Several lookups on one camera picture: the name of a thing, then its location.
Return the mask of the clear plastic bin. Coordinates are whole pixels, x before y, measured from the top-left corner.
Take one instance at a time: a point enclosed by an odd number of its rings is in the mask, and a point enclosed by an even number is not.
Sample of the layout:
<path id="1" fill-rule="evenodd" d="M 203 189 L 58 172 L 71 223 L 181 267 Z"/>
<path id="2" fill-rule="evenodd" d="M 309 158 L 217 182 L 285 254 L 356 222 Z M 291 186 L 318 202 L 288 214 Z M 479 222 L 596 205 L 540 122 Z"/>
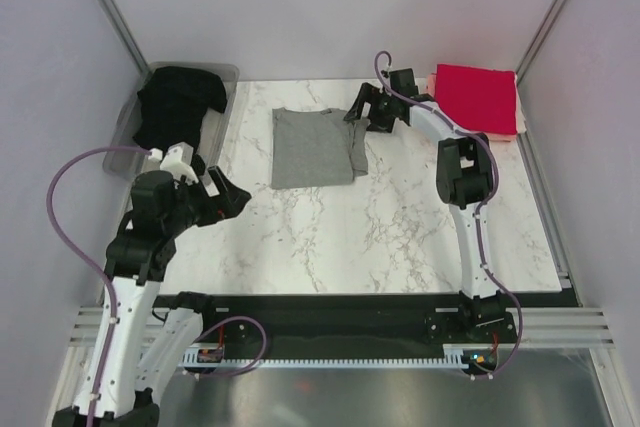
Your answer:
<path id="1" fill-rule="evenodd" d="M 217 163 L 239 81 L 239 68 L 219 63 L 155 63 L 122 107 L 111 144 L 167 151 L 180 142 Z"/>

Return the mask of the grey t shirt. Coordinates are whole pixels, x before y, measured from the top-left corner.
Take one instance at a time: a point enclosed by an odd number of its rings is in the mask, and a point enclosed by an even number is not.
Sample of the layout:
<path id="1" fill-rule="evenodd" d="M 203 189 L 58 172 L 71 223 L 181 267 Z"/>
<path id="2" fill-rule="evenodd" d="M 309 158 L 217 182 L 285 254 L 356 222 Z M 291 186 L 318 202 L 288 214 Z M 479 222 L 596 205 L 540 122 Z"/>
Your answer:
<path id="1" fill-rule="evenodd" d="M 271 187 L 344 186 L 367 175 L 365 136 L 369 121 L 346 121 L 345 116 L 340 109 L 273 110 Z"/>

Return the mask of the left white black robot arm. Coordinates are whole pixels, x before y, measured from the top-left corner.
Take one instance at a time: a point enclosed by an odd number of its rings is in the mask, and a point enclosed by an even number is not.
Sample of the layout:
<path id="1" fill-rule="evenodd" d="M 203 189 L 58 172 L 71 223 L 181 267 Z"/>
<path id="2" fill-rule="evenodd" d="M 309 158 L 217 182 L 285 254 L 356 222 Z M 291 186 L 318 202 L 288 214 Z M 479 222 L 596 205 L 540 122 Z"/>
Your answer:
<path id="1" fill-rule="evenodd" d="M 155 426 L 160 401 L 185 349 L 208 340 L 219 316 L 206 297 L 186 293 L 171 308 L 161 334 L 142 349 L 147 321 L 173 256 L 176 240 L 192 227 L 237 217 L 250 194 L 217 167 L 195 182 L 166 170 L 138 175 L 131 207 L 106 249 L 106 298 L 87 376 L 72 405 L 57 411 L 55 426 Z"/>

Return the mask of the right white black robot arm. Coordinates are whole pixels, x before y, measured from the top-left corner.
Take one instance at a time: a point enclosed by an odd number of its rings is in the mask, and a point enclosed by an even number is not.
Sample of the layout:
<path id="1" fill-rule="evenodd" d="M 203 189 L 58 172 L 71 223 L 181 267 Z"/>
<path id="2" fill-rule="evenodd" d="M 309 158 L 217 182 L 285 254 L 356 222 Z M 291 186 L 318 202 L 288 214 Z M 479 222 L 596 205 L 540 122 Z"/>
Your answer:
<path id="1" fill-rule="evenodd" d="M 459 331 L 477 341 L 493 329 L 509 329 L 507 289 L 490 269 L 488 203 L 499 172 L 488 138 L 459 126 L 433 97 L 421 94 L 412 69 L 375 72 L 380 85 L 364 83 L 344 119 L 359 120 L 368 108 L 370 131 L 390 133 L 402 121 L 436 144 L 436 190 L 453 218 L 461 261 Z"/>

